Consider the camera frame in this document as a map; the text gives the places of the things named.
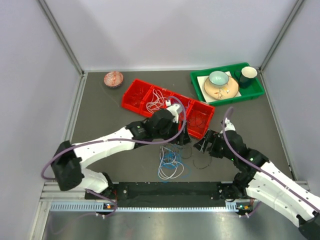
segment white connector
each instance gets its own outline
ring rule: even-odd
[[[167,107],[170,107],[170,106],[171,106],[171,101],[170,101],[170,100],[166,100],[166,101],[165,101],[165,105],[166,105]]]

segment green tray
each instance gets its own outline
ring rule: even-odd
[[[210,68],[210,69],[205,69],[205,70],[192,71],[190,73],[191,82],[194,86],[194,89],[196,91],[198,99],[202,102],[206,102],[205,98],[200,90],[200,86],[199,86],[197,77],[208,76],[210,73],[212,73],[214,71],[222,71],[222,72],[229,71],[231,73],[231,76],[233,78],[235,78],[235,71],[236,70],[241,70],[242,68],[248,67],[248,66],[249,66],[249,64],[247,62],[243,62],[243,63],[233,64],[233,65],[228,65],[228,66],[221,66],[221,67],[215,67],[215,68]],[[252,84],[249,87],[247,87],[246,89],[240,88],[239,91],[241,93],[241,96],[237,96],[237,97],[233,97],[233,98],[229,98],[229,99],[225,99],[225,100],[217,100],[217,101],[207,102],[207,104],[212,105],[212,106],[232,104],[232,103],[242,102],[242,101],[246,101],[246,100],[256,99],[257,97],[265,94],[265,90],[257,77],[254,78]]]

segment red divided container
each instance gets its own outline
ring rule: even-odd
[[[186,109],[187,129],[190,136],[201,139],[206,134],[210,121],[215,113],[215,107],[195,99],[183,96],[176,92],[135,79],[122,97],[122,107],[129,109],[147,118],[152,113],[147,110],[146,104],[152,102],[153,92],[160,91],[164,98],[174,96],[178,98]]]

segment white wall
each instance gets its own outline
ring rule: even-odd
[[[296,0],[46,0],[85,70],[260,66]]]
[[[0,239],[26,239],[79,76],[35,0],[0,7]]]
[[[299,180],[320,195],[320,1],[306,0],[265,70]]]

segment teal bowl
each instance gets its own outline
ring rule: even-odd
[[[229,82],[229,76],[223,71],[213,71],[209,75],[209,81],[216,88],[222,88]]]

